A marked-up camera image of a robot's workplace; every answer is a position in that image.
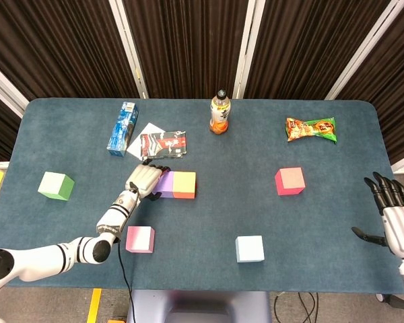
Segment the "orange green snack bag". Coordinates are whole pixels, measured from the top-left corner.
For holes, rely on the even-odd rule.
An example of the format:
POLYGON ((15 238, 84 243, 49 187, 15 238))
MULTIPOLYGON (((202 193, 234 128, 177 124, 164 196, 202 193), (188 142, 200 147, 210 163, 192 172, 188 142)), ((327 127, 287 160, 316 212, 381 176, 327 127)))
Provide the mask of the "orange green snack bag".
POLYGON ((286 118, 285 132, 288 141, 304 137, 321 137, 334 143, 337 142, 336 124, 333 117, 307 121, 286 118))

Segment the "red black card packet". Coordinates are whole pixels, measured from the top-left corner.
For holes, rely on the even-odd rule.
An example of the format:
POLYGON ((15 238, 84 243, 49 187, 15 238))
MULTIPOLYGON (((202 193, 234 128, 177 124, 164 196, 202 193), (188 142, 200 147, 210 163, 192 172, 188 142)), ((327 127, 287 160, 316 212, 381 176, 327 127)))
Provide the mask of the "red black card packet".
POLYGON ((182 157, 187 153, 186 134, 185 131, 141 134, 142 160, 182 157))

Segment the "pink cube with white face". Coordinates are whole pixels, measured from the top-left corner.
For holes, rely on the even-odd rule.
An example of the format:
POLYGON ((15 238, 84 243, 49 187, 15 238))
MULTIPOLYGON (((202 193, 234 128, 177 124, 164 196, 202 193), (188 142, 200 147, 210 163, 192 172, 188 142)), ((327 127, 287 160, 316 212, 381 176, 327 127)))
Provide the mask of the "pink cube with white face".
POLYGON ((150 226, 129 226, 125 249, 131 253, 154 252, 155 230, 150 226))

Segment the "white paper sheet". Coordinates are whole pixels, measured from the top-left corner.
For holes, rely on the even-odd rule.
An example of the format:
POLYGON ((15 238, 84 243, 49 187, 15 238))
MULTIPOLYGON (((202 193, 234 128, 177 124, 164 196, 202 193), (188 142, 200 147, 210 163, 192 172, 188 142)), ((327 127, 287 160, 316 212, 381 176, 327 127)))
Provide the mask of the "white paper sheet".
POLYGON ((142 160, 140 136, 142 134, 161 133, 161 132, 164 132, 164 130, 162 130, 161 128, 157 127, 156 125, 150 122, 147 123, 144 129, 138 135, 135 135, 135 138, 132 140, 130 146, 127 148, 127 153, 130 153, 137 159, 142 160))

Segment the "black white stand foot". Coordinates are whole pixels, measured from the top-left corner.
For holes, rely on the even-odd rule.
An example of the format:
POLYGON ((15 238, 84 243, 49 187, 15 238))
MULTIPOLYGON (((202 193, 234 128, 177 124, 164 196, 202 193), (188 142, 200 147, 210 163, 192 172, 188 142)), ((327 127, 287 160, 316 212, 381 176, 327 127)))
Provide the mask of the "black white stand foot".
POLYGON ((399 307, 404 305, 404 299, 401 299, 400 297, 397 297, 396 295, 392 294, 377 293, 376 299, 381 303, 387 303, 393 307, 395 306, 399 307))

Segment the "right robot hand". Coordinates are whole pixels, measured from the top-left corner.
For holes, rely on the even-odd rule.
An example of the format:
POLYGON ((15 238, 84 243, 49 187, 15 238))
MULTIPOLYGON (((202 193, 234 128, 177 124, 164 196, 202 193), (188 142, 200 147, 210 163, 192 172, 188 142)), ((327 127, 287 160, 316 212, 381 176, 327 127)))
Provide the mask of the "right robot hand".
POLYGON ((358 227, 352 227, 351 230, 359 239, 387 247, 395 256, 404 259, 404 186, 378 172, 374 172, 373 177, 373 180, 365 177, 364 182, 373 194, 384 235, 370 235, 358 227))

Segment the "purple foam cube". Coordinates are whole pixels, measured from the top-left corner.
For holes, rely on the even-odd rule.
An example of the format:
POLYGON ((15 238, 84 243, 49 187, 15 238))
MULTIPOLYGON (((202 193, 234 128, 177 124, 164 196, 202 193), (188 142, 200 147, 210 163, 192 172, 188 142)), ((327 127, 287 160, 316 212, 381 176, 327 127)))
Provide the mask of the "purple foam cube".
POLYGON ((173 199, 173 182, 174 182, 174 172, 169 171, 161 175, 158 183, 153 189, 153 193, 161 193, 161 198, 173 199))

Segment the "green foam cube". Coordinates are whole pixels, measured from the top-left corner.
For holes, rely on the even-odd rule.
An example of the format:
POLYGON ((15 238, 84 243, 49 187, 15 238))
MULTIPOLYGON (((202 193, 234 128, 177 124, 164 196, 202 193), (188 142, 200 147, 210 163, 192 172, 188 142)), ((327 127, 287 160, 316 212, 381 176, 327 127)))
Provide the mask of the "green foam cube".
POLYGON ((45 172, 38 192, 50 199, 68 201, 75 182, 66 174, 45 172))

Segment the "orange cube with yellow face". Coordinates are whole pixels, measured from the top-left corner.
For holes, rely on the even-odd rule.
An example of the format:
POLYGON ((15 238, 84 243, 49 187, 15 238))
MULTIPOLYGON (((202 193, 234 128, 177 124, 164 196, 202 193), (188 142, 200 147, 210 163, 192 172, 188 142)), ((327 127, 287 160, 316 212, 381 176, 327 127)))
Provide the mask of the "orange cube with yellow face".
POLYGON ((194 199, 196 195, 195 192, 195 172, 174 172, 172 193, 175 199, 194 199))

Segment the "red foam cube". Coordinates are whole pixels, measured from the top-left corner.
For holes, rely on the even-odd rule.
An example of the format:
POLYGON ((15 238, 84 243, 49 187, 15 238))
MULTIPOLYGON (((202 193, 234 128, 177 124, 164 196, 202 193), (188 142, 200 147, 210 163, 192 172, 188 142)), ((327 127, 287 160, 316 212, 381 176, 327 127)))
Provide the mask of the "red foam cube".
POLYGON ((300 194, 306 188, 302 168, 280 168, 275 184, 279 196, 300 194))

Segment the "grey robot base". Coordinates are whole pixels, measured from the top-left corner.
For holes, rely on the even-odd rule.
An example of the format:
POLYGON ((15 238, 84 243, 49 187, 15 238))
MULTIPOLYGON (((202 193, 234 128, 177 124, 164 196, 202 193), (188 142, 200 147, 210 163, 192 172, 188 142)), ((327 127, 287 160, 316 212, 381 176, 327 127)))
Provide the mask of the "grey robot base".
POLYGON ((266 291, 135 290, 127 323, 272 323, 266 291))

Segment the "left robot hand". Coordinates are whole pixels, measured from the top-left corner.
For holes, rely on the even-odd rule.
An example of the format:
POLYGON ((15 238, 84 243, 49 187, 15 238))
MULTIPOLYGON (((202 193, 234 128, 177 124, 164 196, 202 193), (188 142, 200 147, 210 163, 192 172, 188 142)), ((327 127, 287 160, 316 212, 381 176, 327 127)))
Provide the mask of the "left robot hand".
POLYGON ((156 166, 151 162, 152 159, 146 159, 133 170, 125 182, 125 189, 138 192, 139 199, 156 201, 161 197, 162 193, 153 193, 153 189, 162 175, 170 171, 170 168, 168 166, 156 166))

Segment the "orange drink bottle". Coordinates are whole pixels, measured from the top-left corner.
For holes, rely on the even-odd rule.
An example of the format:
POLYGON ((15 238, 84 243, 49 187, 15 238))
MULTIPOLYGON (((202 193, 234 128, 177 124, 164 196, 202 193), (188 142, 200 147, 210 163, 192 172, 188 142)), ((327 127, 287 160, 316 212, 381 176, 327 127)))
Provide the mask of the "orange drink bottle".
POLYGON ((231 110, 231 102, 226 90, 219 89, 216 96, 210 103, 211 119, 210 130, 216 135, 225 133, 228 130, 228 116, 231 110))

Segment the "blue biscuit box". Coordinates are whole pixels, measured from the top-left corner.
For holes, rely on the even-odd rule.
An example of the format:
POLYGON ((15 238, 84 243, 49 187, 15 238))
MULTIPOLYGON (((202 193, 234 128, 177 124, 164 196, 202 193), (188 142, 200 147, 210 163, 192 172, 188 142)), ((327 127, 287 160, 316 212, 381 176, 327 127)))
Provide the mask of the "blue biscuit box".
POLYGON ((139 111, 134 102, 123 102, 106 147, 111 155, 125 156, 138 115, 139 111))

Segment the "blue grey felt table cover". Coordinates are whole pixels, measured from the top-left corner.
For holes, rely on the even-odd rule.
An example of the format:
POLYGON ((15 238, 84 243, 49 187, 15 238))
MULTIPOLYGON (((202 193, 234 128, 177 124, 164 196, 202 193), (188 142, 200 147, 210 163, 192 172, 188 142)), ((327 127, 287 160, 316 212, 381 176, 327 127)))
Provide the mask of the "blue grey felt table cover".
MULTIPOLYGON (((0 248, 25 250, 96 235, 96 224, 138 164, 106 146, 120 99, 47 98, 26 108, 0 190, 0 248), (74 182, 68 201, 38 192, 45 172, 74 182)), ((185 131, 187 153, 161 164, 197 175, 194 199, 143 200, 129 225, 155 230, 154 252, 115 248, 46 286, 189 290, 402 293, 399 259, 359 239, 382 235, 364 178, 391 177, 375 107, 357 100, 236 100, 229 129, 209 130, 208 100, 137 100, 147 123, 185 131), (337 142, 288 141, 286 118, 333 117, 337 142), (279 196, 280 168, 301 167, 306 188, 279 196), (262 236, 262 262, 236 261, 238 236, 262 236)))

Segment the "light blue foam cube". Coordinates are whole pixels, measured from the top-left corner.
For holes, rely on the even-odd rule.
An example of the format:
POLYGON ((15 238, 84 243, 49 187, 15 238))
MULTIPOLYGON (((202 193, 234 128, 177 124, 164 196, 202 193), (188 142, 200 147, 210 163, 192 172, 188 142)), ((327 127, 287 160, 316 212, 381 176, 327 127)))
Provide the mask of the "light blue foam cube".
POLYGON ((265 259, 262 236, 238 236, 235 240, 236 261, 262 262, 265 259))

